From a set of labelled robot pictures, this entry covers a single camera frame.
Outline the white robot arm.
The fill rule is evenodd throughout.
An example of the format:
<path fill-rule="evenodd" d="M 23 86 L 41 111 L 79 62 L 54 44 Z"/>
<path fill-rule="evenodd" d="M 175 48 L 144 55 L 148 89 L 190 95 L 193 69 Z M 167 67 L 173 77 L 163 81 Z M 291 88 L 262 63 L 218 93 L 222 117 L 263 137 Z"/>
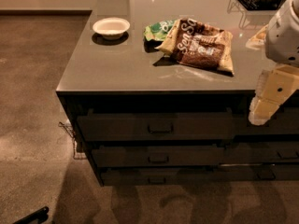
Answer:
<path fill-rule="evenodd" d="M 249 107 L 249 122 L 264 125 L 299 89 L 299 0 L 286 0 L 270 22 L 248 40 L 249 49 L 264 48 L 276 63 L 263 70 Z"/>

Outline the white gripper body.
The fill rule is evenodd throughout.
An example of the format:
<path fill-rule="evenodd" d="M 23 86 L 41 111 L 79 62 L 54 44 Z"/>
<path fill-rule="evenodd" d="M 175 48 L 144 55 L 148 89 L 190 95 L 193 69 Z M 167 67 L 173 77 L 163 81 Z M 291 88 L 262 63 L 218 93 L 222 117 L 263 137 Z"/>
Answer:
<path fill-rule="evenodd" d="M 278 63 L 271 71 L 261 72 L 255 93 L 263 101 L 282 105 L 298 89 L 299 68 Z"/>

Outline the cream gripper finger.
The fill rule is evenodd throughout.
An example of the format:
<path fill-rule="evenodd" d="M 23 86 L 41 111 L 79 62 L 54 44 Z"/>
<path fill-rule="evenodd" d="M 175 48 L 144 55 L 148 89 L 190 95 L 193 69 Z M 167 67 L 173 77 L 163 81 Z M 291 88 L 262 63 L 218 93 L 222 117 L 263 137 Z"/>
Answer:
<path fill-rule="evenodd" d="M 278 105 L 255 96 L 249 106 L 249 122 L 252 125 L 264 125 L 277 112 Z"/>

